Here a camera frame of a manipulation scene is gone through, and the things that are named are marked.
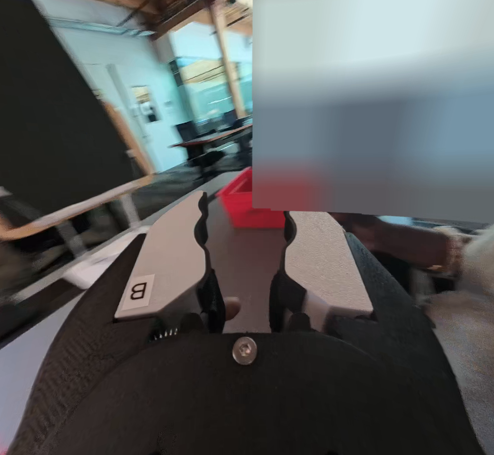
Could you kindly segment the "red plastic storage bin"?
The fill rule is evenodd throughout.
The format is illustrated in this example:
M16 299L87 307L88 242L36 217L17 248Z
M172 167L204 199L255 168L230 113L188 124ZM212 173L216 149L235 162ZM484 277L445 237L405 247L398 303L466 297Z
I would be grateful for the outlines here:
M236 229L282 229L282 211L256 209L252 205L252 168L241 171L221 188L216 197Z

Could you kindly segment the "wooden support post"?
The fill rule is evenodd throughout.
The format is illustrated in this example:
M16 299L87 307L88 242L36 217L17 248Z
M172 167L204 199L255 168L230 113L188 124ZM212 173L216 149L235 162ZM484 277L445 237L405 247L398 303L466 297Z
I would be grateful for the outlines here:
M213 1L208 6L209 14L214 26L216 40L220 49L220 57L224 67L226 82L231 94L232 103L238 119L246 117L244 100L238 83L238 74L232 61L230 60L227 39L226 39L226 20L223 6Z

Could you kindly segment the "wooden top office desk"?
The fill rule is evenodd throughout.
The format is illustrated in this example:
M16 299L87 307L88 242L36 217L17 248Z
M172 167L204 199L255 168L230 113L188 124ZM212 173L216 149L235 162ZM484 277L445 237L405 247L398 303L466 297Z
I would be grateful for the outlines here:
M209 147L221 146L236 142L252 131L253 124L244 124L241 127L212 132L195 138L182 139L172 144L169 149L182 148L187 153L187 164L190 167L204 169L212 167L223 156L217 151L208 150Z

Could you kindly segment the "black display panel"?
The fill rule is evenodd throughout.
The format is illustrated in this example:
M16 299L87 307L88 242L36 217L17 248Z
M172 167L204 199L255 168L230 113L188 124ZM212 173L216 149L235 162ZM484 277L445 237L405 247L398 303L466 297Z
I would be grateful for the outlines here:
M39 216L144 171L31 0L1 0L1 187Z

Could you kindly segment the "black office chair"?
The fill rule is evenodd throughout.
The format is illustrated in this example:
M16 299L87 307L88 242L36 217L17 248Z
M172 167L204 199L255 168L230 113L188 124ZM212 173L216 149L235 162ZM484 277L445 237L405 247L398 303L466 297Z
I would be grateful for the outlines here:
M207 181L216 173L215 166L225 157L222 150L218 150L206 144L195 144L199 139L196 125L192 121L175 126L187 153L187 165L199 171L199 179Z

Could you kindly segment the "rounded wooden panel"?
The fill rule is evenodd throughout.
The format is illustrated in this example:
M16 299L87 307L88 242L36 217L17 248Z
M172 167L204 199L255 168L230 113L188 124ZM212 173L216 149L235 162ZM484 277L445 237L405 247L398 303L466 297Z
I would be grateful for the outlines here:
M139 188L145 187L151 183L154 175L150 161L143 153L136 138L134 138L129 125L111 104L105 101L102 101L101 104L112 120L119 136L126 144L127 156L140 168L143 176L80 203L70 205L48 215L36 217L33 221L29 221L28 224L19 227L13 227L6 219L1 217L2 241L19 240L25 237L33 236L56 225L65 223L69 221L69 219L77 217L80 214L90 211L107 202L119 199L122 200L125 196L130 195Z

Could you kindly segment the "person's white shirt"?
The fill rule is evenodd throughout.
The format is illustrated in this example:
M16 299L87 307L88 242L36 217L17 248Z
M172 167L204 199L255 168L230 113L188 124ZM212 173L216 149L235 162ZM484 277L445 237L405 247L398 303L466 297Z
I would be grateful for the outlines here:
M493 454L493 225L472 236L454 290L426 306L460 386L471 424Z

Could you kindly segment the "person's left hand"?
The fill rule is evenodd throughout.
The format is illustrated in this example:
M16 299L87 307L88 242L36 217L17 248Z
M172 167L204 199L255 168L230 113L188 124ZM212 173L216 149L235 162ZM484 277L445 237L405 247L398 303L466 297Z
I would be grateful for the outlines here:
M237 297L225 297L224 299L225 305L225 321L233 320L241 310L241 302Z

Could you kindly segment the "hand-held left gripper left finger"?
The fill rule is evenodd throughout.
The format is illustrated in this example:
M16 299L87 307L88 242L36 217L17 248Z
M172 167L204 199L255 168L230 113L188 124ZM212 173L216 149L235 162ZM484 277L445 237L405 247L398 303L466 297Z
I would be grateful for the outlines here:
M194 313L210 333L223 332L226 308L206 247L207 217L207 193L193 192L150 226L116 322L154 318L171 334Z

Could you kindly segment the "person's right forearm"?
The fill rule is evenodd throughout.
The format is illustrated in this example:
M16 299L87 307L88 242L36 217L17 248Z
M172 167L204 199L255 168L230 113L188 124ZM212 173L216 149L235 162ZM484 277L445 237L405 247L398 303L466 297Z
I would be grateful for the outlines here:
M387 254L443 274L457 273L460 268L463 241L458 234L392 224L371 215L334 212L330 215L373 253Z

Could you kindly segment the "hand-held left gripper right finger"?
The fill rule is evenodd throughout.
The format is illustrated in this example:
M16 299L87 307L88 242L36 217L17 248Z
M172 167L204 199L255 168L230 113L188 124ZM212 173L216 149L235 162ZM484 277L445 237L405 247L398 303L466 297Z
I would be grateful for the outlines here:
M271 331L288 329L296 314L320 333L336 318L370 319L373 304L343 228L326 212L283 215L285 246L269 293Z

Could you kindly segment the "dark door window panel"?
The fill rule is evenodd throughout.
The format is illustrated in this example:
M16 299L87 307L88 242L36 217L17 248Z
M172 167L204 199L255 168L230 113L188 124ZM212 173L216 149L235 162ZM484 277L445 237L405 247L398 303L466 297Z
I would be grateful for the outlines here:
M137 103L139 114L146 124L158 121L158 113L152 101L151 92L147 86L133 86L131 88Z

